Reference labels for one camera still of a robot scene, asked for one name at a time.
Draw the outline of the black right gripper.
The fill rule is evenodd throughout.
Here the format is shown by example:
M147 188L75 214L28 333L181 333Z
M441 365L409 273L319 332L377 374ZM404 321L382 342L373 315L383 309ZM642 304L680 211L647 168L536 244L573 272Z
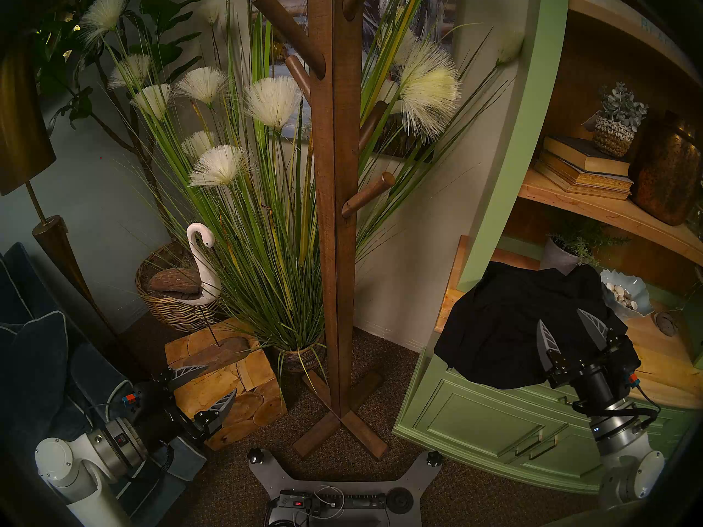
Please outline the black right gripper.
M609 328L600 319L583 309L576 312L597 349L605 350L603 354L589 365L570 363L543 321L538 320L536 340L541 364L548 372L551 388L568 384L576 391L582 407L610 407L624 399L621 385L614 382L609 373L611 357L624 343L624 338L607 337Z

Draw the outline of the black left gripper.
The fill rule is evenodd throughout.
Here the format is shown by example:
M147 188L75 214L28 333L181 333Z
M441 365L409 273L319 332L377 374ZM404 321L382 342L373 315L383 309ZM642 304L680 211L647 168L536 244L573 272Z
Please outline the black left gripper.
M208 369L207 365L169 368L155 379L140 383L140 440L145 449L157 449L178 436L202 443L220 430L236 400L237 390L225 395L207 410L189 418L177 405L174 391Z

